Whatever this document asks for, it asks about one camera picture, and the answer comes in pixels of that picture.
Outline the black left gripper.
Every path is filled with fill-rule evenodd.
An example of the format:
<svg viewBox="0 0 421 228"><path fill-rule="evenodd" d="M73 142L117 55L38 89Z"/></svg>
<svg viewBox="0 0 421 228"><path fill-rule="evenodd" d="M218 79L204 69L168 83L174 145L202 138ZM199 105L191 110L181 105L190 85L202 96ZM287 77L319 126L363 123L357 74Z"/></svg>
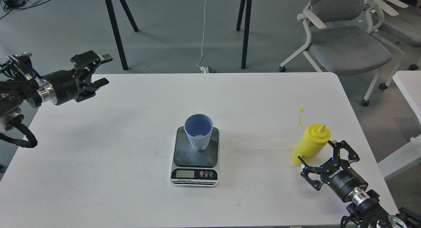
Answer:
<svg viewBox="0 0 421 228"><path fill-rule="evenodd" d="M73 70L59 70L41 77L37 92L42 102L61 105L70 100L81 102L96 95L96 91L109 84L106 78L91 82L91 76L99 65L111 62L109 54L98 55L93 50L75 55L70 59Z"/></svg>

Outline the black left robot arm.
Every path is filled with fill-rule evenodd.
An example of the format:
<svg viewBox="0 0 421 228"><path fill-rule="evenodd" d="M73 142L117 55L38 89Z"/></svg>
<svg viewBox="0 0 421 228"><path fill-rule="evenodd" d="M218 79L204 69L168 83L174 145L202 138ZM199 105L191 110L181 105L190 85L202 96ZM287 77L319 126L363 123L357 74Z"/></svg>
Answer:
<svg viewBox="0 0 421 228"><path fill-rule="evenodd" d="M84 101L109 83L106 78L92 82L99 65L113 60L109 55L97 55L90 50L71 58L71 70L59 70L41 76L33 69L31 53L7 57L1 64L1 74L8 79L0 84L1 140L23 148L34 148L38 142L22 121L20 105L26 101L33 108L51 101L61 105L70 100Z"/></svg>

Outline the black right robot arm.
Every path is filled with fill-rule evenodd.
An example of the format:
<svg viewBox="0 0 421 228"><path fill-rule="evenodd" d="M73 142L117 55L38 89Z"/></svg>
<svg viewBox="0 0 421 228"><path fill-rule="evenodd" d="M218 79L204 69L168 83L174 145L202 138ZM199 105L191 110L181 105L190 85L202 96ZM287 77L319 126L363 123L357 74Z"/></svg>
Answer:
<svg viewBox="0 0 421 228"><path fill-rule="evenodd" d="M348 216L343 216L340 227L353 222L360 228L419 228L420 215L404 207L395 215L390 215L381 205L380 195L368 190L368 183L351 167L358 162L358 154L346 141L328 141L333 148L333 156L319 167L302 163L301 176L317 191L323 184L347 203Z"/></svg>

